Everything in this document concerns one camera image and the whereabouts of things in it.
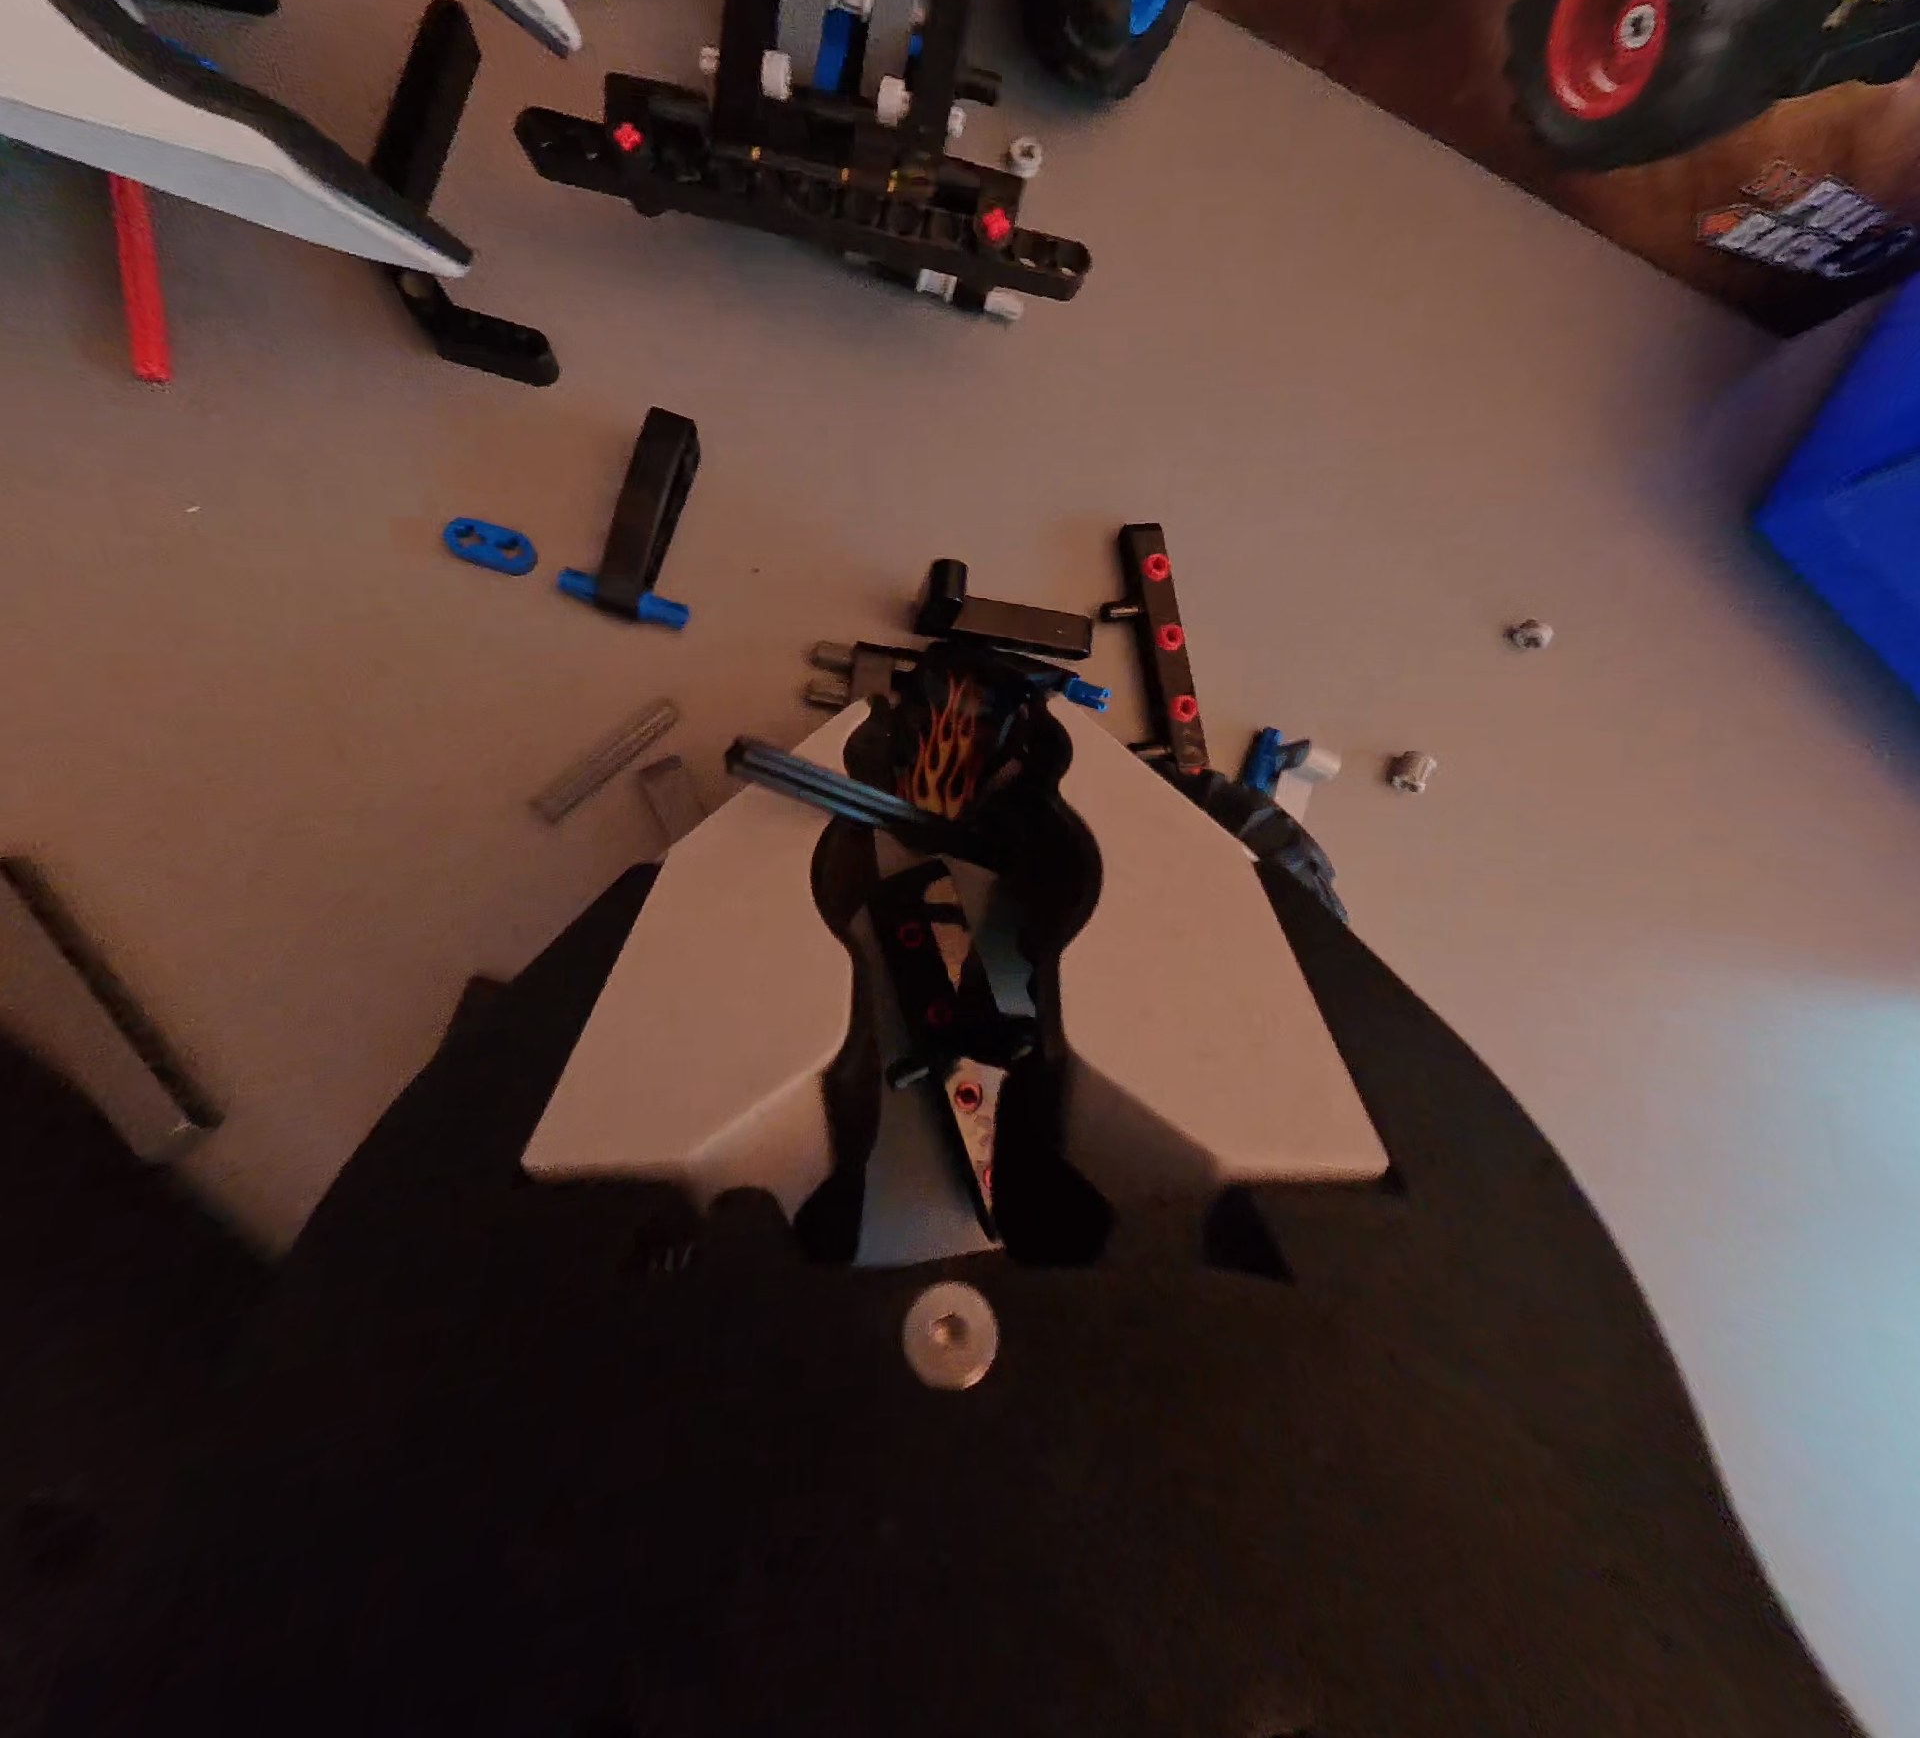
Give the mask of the small grey toy axle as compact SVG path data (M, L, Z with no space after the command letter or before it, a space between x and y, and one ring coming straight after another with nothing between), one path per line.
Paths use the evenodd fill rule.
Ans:
M680 706L670 699L644 704L635 716L616 726L610 737L595 742L562 772L531 798L533 815L548 826L558 826L589 798L605 791L615 776L636 765L642 753L662 741L679 722Z

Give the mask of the red toy axle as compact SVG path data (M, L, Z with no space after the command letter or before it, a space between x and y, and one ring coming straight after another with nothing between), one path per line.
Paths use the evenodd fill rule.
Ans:
M149 187L111 174L108 202L130 369L141 383L165 386L173 380L173 350Z

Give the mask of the black toy beam red pins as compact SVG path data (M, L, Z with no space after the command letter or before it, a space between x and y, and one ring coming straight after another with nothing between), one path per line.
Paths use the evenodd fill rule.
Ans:
M1163 527L1123 524L1117 532L1117 555L1125 604L1122 621L1134 629L1148 720L1141 749L1175 776L1199 776L1212 765L1212 754Z

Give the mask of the light grey desk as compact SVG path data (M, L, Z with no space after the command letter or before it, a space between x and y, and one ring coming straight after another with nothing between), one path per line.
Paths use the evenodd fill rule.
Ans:
M807 646L897 630L933 555L1093 604L1160 521L1217 754L1341 753L1309 824L1358 934L1597 1203L1811 1648L1916 1734L1916 710L1745 531L1862 319L1776 345L1210 11L1110 109L981 18L969 144L1044 140L1028 209L1091 275L955 317L540 180L518 109L694 76L716 0L572 7L558 59L473 3L434 202L548 391L173 198L143 384L99 176L4 148L4 849L223 1110L203 1194L289 1244L466 979L636 861L631 791L528 801L642 703L719 797L726 741L808 726ZM680 633L557 588L650 406L699 429ZM451 557L455 517L538 569Z

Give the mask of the black toy truck chassis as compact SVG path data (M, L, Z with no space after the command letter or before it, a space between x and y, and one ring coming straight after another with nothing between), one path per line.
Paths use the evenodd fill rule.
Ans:
M958 150L996 100L968 59L983 0L725 0L700 87L612 69L599 118L526 107L514 137L548 182L642 216L689 214L804 242L940 302L1020 319L1067 302L1079 239L1030 225L1036 165ZM1040 65L1091 103L1131 96L1190 0L1015 0Z

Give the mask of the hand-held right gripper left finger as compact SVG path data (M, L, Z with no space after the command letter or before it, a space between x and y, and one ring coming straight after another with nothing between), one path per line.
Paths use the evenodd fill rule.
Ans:
M815 861L835 822L745 783L676 841L526 1143L540 1183L636 1181L789 1222L878 1147L873 1018Z

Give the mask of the black L-shaped toy beam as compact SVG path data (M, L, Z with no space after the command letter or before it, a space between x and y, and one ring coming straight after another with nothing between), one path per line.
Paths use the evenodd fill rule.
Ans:
M373 174L420 212L438 190L478 67L466 10L434 0L416 27L371 160ZM460 306L428 271L392 266L389 278L414 329L447 362L523 386L557 384L560 367L538 331Z

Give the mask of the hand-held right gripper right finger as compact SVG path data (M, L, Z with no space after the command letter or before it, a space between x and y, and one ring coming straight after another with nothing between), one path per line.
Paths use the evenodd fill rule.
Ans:
M1260 861L1077 715L1041 713L1026 745L1022 958L1022 1251L1390 1172Z

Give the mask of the black orange flame toy panel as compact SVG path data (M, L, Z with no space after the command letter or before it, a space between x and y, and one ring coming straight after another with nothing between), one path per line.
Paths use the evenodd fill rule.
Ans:
M928 646L894 713L896 793L928 817L963 821L1002 763L1022 703L1010 657Z

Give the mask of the blue plastic storage bin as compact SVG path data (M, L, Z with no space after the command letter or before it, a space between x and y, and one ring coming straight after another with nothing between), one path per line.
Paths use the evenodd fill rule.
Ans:
M1911 694L1919 694L1919 369L1867 348L1817 408L1751 527Z

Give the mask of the short black beam blue pin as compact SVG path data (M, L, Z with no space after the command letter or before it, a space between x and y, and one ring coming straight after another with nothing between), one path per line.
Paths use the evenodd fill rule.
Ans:
M623 623L680 633L689 623L683 600L656 592L656 579L674 540L700 462L692 419L650 406L607 528L595 571L562 569L557 588Z

